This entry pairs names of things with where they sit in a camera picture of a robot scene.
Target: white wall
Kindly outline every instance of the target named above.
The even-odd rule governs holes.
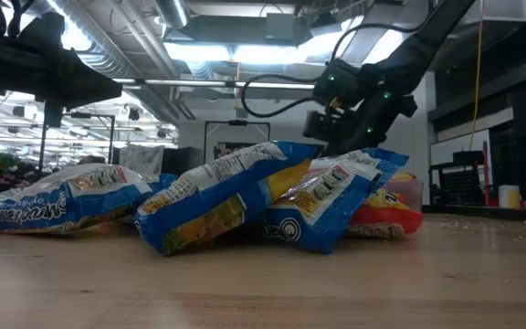
[[[413,117],[397,117],[379,147],[409,155],[403,172],[411,173],[424,183],[423,204],[429,205],[429,145],[435,139],[427,112],[436,107],[436,88],[433,73],[427,73],[414,91],[417,110]]]
[[[427,121],[427,111],[435,108],[435,82],[432,73],[427,73],[419,87],[414,92],[418,109],[410,119],[400,115],[387,133],[387,140],[380,147],[409,155],[409,162],[402,169],[404,172],[417,176],[424,183],[424,204],[429,204],[429,145],[434,141],[433,129]],[[277,109],[283,106],[283,102],[254,101],[254,108]],[[225,105],[226,110],[220,111],[213,104],[196,101],[194,106],[190,101],[188,106],[203,120],[230,120],[235,119],[232,110],[233,104]],[[300,143],[321,143],[319,141],[301,136],[307,110],[318,110],[316,105],[298,106],[271,121],[271,140],[288,140]],[[193,146],[204,148],[204,121],[183,122],[179,127],[180,147]],[[218,142],[243,142],[260,143],[265,137],[252,127],[219,127],[216,132],[208,138],[207,149],[212,149]]]

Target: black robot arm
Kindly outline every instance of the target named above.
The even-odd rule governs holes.
[[[326,70],[314,80],[313,95],[308,99],[324,105],[325,112],[308,114],[303,135],[328,142],[323,155],[344,154],[382,143],[399,114],[411,117],[416,111],[411,92],[419,85],[446,37],[475,1],[443,0],[414,28],[361,24],[348,30],[337,42]],[[413,35],[389,58],[357,69],[334,57],[344,38],[362,28],[390,28]],[[288,105],[269,115],[250,110],[245,102],[245,89],[260,78],[265,76],[252,78],[243,89],[241,98],[245,110],[254,116],[269,117],[295,106]]]
[[[122,86],[80,61],[74,50],[62,47],[64,17],[46,13],[19,32],[19,19],[33,0],[21,6],[4,36],[5,17],[0,7],[0,93],[16,90],[45,101],[45,122],[59,126],[64,108],[72,109],[121,96]]]

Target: red chip bag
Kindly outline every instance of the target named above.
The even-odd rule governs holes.
[[[403,198],[383,188],[370,195],[354,213],[346,235],[359,238],[399,239],[417,231],[424,214],[409,209]]]

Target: snack bag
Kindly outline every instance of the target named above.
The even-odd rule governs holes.
[[[346,236],[399,239],[415,233],[423,221],[424,214],[404,205],[400,195],[381,188],[354,213]]]
[[[152,195],[160,192],[163,189],[170,187],[170,185],[178,179],[177,175],[173,174],[159,174],[159,175],[142,175],[152,190]]]
[[[204,245],[256,219],[301,179],[312,152],[298,143],[261,143],[201,165],[145,201],[135,225],[163,255]]]
[[[331,253],[363,201],[407,161],[383,150],[354,151],[312,161],[310,170],[265,212],[257,235],[303,249]]]
[[[129,215],[151,192],[141,175],[120,165],[75,165],[0,193],[0,233],[86,228]]]

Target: wooden table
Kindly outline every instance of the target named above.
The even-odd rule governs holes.
[[[526,328],[526,224],[435,215],[331,256],[0,236],[0,328]]]

